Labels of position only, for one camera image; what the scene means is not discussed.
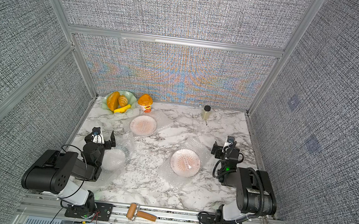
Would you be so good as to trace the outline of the orange sunburst dinner plate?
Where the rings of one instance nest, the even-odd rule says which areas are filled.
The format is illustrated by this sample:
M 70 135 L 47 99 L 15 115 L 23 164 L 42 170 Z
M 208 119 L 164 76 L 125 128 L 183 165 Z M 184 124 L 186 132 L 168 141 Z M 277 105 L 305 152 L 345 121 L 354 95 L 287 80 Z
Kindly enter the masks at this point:
M 201 159 L 196 152 L 189 149 L 181 149 L 171 156 L 170 167 L 176 175 L 190 178 L 199 172 Z

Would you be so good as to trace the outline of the plate bubble wrap sheet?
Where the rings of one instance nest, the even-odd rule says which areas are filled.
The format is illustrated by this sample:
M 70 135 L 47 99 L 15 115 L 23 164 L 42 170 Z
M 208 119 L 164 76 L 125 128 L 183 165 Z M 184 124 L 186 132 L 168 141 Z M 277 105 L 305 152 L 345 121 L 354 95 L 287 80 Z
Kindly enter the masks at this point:
M 141 116 L 141 115 L 146 115 L 146 116 L 153 117 L 157 122 L 156 131 L 153 134 L 149 135 L 149 136 L 157 135 L 160 132 L 170 128 L 173 125 L 173 121 L 169 117 L 167 117 L 167 115 L 163 111 L 154 110 L 154 111 L 151 111 L 150 113 L 145 113 L 145 112 L 142 112 L 140 110 L 138 115 L 126 120 L 125 125 L 124 125 L 124 128 L 126 129 L 126 131 L 133 134 L 132 131 L 130 130 L 130 123 L 134 118 L 136 118 L 137 116 Z M 136 136 L 135 134 L 133 134 L 133 137 L 136 138 L 136 139 L 137 138 L 149 137 L 149 136 Z

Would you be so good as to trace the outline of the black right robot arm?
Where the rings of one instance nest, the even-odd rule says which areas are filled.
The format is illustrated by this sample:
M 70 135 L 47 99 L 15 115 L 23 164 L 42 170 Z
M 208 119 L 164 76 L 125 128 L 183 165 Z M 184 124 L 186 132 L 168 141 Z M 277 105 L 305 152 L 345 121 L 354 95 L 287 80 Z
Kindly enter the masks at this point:
M 208 215 L 214 224 L 227 221 L 238 222 L 275 215 L 277 202 L 272 183 L 266 171 L 239 167 L 244 155 L 236 147 L 236 141 L 223 146 L 214 143 L 211 154 L 218 160 L 212 172 L 213 178 L 226 187 L 236 189 L 236 198 L 230 204 Z

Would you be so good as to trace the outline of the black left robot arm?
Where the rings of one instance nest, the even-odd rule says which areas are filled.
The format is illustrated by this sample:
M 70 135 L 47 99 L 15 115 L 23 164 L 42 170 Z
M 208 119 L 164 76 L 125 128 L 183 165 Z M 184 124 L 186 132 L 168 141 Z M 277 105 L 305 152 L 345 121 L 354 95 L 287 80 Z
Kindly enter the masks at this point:
M 96 202 L 92 191 L 70 180 L 75 177 L 85 183 L 99 179 L 105 151 L 116 146 L 114 133 L 104 140 L 101 132 L 100 127 L 93 128 L 78 152 L 46 150 L 23 175 L 22 187 L 56 194 L 66 217 L 107 222 L 113 205 Z

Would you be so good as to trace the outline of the yellow banana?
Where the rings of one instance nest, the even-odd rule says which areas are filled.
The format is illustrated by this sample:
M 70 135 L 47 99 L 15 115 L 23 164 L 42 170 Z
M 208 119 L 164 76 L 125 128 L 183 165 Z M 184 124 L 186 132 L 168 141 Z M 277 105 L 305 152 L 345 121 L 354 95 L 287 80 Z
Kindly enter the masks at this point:
M 120 107 L 118 109 L 115 109 L 113 111 L 113 113 L 125 113 L 127 110 L 129 110 L 131 108 L 131 105 L 130 104 L 127 104 L 126 106 L 124 107 Z

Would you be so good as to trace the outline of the large orange bread loaf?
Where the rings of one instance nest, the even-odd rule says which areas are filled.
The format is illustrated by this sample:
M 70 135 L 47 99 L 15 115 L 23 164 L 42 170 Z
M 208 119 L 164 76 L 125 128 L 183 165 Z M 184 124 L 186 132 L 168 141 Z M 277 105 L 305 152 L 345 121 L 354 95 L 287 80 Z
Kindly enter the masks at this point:
M 114 111 L 115 109 L 118 109 L 119 103 L 118 98 L 120 96 L 119 92 L 113 92 L 111 93 L 108 98 L 106 99 L 106 105 L 110 111 Z

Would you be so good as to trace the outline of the small bottle with black cap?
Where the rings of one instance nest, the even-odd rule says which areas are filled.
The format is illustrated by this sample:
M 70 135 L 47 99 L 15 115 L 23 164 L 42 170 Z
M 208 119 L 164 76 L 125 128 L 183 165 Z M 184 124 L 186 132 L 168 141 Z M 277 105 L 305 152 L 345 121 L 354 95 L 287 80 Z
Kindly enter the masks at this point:
M 204 109 L 203 109 L 203 111 L 202 111 L 202 113 L 201 113 L 201 117 L 202 117 L 202 119 L 203 120 L 208 120 L 209 119 L 209 117 L 210 117 L 210 113 L 211 113 L 211 106 L 209 106 L 209 105 L 206 105 L 206 106 L 204 106 Z

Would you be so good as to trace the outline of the small brown croissant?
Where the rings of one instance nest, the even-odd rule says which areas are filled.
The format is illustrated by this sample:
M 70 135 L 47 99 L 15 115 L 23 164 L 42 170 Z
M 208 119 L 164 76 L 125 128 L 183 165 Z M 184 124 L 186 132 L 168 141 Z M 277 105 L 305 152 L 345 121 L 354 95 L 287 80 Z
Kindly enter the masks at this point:
M 129 103 L 128 99 L 126 98 L 126 96 L 124 95 L 120 95 L 119 98 L 118 98 L 118 104 L 119 106 L 122 108 L 122 107 L 125 107 L 127 106 Z

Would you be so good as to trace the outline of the green leaf-shaped bowl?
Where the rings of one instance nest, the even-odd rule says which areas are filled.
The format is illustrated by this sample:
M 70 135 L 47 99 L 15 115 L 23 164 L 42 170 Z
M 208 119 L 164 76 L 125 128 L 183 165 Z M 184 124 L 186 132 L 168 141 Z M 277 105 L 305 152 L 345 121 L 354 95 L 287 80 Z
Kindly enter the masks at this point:
M 102 100 L 102 108 L 110 113 L 126 113 L 135 107 L 137 98 L 128 91 L 115 91 Z

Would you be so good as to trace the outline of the orange lidded snack cup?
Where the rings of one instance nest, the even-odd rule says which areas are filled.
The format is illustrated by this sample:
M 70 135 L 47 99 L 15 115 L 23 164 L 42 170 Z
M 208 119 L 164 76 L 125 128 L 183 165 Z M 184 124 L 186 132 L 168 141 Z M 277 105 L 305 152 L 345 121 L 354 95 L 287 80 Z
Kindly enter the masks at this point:
M 145 113 L 150 113 L 152 110 L 153 100 L 150 95 L 144 94 L 138 99 L 138 104 L 141 110 Z

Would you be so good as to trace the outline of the wooden roller tool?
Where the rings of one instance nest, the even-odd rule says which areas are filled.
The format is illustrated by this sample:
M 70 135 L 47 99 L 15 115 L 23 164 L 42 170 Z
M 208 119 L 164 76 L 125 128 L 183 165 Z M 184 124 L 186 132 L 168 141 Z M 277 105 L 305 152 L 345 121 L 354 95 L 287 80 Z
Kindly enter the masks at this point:
M 128 220 L 134 221 L 137 217 L 143 218 L 145 220 L 155 222 L 157 220 L 157 217 L 155 215 L 149 214 L 147 212 L 141 211 L 139 209 L 139 204 L 132 203 L 129 206 L 129 209 L 127 210 L 126 217 Z

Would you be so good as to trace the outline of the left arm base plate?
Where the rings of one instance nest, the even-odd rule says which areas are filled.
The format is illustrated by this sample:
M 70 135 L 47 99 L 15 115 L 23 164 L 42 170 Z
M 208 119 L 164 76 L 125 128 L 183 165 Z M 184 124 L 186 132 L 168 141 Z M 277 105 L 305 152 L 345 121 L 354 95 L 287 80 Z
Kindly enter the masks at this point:
M 64 213 L 68 218 L 79 218 L 87 221 L 97 220 L 107 222 L 112 214 L 114 205 L 108 203 L 95 202 L 93 206 L 87 203 L 83 206 L 69 205 Z

